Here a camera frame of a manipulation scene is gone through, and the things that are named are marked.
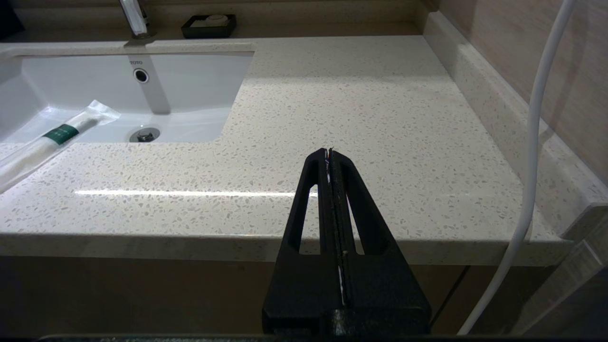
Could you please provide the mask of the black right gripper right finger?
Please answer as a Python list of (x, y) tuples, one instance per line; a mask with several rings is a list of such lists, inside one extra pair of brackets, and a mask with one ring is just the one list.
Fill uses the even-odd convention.
[(430, 305), (354, 163), (329, 151), (342, 305), (331, 335), (424, 335)]

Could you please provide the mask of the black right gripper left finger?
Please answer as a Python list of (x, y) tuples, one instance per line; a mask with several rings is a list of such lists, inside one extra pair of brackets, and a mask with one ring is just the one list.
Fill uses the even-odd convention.
[[(262, 326), (273, 335), (317, 335), (326, 314), (343, 306), (328, 150), (311, 153), (287, 219), (263, 308)], [(304, 219), (310, 190), (317, 186), (320, 252), (302, 255)]]

